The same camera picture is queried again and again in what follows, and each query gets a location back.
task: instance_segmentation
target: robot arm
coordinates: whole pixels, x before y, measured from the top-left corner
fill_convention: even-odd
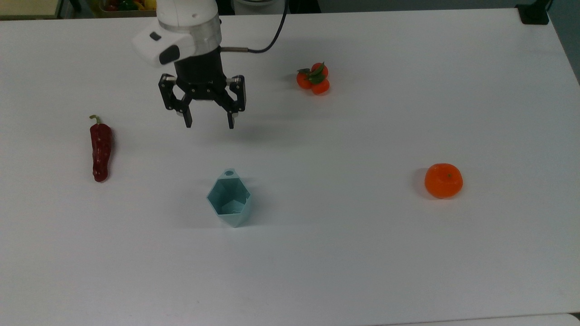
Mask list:
[[[159,89],[165,108],[182,115],[188,128],[192,100],[215,101],[226,111],[230,129],[234,128],[234,117],[245,110],[244,76],[226,78],[223,74],[217,8],[215,0],[158,0],[157,19],[132,42],[150,65],[174,63],[177,77],[163,74]],[[182,99],[173,94],[175,85],[185,93]],[[227,93],[228,86],[237,100]]]

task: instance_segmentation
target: orange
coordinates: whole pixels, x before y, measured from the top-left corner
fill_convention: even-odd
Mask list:
[[[463,178],[459,169],[449,163],[434,164],[425,174],[425,188],[434,197],[452,197],[462,187]]]

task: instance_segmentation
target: plastic vegetable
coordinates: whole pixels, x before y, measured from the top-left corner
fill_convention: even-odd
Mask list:
[[[330,82],[328,79],[323,80],[320,84],[312,85],[312,92],[315,95],[320,95],[326,92],[330,88]]]
[[[145,10],[156,10],[157,0],[145,0]]]
[[[119,3],[119,11],[139,10],[137,5],[132,0],[123,0]]]
[[[298,70],[296,82],[303,89],[312,89],[316,95],[326,92],[330,88],[330,82],[327,79],[328,68],[322,63],[315,63],[312,69],[304,68]]]
[[[93,145],[93,176],[95,181],[103,182],[108,176],[108,161],[113,146],[113,131],[96,115],[91,115],[97,123],[90,127],[90,142]]]
[[[459,169],[449,163],[431,166],[425,174],[425,188],[437,198],[449,198],[463,187],[463,177]]]

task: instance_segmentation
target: black cable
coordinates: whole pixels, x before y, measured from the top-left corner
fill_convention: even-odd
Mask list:
[[[276,43],[276,40],[278,39],[278,36],[280,36],[280,32],[282,31],[282,26],[284,25],[284,20],[286,20],[286,14],[288,13],[289,6],[290,6],[290,0],[284,0],[284,13],[282,14],[282,20],[280,20],[280,26],[278,26],[278,31],[276,31],[276,35],[274,36],[274,39],[272,40],[270,45],[268,45],[267,47],[265,47],[262,50],[248,49],[249,53],[264,53],[264,52],[268,51],[274,45],[274,43]]]

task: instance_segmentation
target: plastic fruit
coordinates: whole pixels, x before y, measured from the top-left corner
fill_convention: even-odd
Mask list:
[[[316,69],[318,69],[318,67],[320,67],[323,64],[324,64],[323,62],[313,64],[310,71],[316,71]],[[324,68],[322,68],[322,75],[324,75],[324,77],[328,77],[328,67],[324,66]]]
[[[298,73],[298,75],[296,75],[296,82],[303,89],[312,88],[312,83],[308,80],[308,75],[305,73]]]
[[[323,80],[319,84],[312,85],[312,92],[316,95],[320,95],[326,92],[330,88],[330,82],[328,79]]]
[[[463,177],[458,168],[449,163],[432,165],[425,174],[425,188],[437,198],[450,198],[463,187]]]

